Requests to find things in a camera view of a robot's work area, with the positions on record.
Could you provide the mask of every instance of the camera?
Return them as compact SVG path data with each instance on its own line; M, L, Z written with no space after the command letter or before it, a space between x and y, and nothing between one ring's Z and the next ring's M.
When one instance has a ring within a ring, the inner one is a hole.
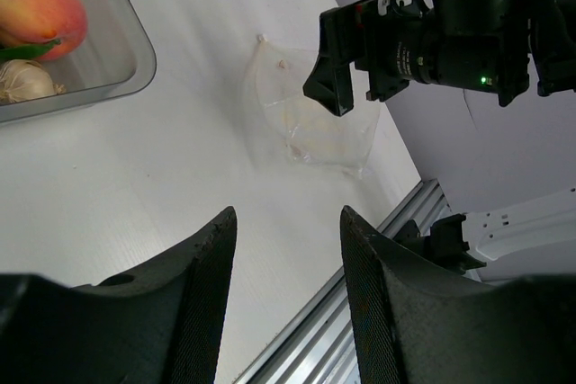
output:
M343 116L354 108L354 63L369 75L370 101L385 102L416 81L496 94L506 107L530 86L530 54L541 96L576 89L576 44L568 25L576 0L433 5L390 0L380 15L378 0L361 0L323 13L319 57L304 94Z

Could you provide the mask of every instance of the mango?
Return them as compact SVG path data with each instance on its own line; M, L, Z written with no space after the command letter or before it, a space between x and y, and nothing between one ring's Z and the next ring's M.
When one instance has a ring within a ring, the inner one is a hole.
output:
M0 0L0 45L18 47L59 40L37 60L53 60L76 49L88 31L81 0Z

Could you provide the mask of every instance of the plastic bag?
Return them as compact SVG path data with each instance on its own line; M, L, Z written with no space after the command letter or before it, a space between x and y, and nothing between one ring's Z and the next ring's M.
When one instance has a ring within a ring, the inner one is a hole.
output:
M285 143L285 154L296 163L336 168L361 177L374 142L380 104L370 103L355 85L355 108L333 116L304 96L302 86L317 53L283 49L260 39L250 77L265 121ZM353 70L353 83L366 77Z

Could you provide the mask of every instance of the white wall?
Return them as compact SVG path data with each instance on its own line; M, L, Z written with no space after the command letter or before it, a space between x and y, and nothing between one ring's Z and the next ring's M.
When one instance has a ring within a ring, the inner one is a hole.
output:
M532 87L501 109L495 95L412 84L388 108L420 174L440 180L456 211L502 208L576 184L573 92L543 99Z

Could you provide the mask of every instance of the white surface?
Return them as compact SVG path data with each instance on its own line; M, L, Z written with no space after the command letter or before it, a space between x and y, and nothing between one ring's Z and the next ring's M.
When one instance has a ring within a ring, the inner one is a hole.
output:
M287 165L280 143L267 165L248 155L239 88L256 35L315 49L334 0L132 2L157 52L146 90L0 128L0 272L97 283L234 205L217 378L229 383L340 266L342 206L379 223L418 175L387 111L362 182Z

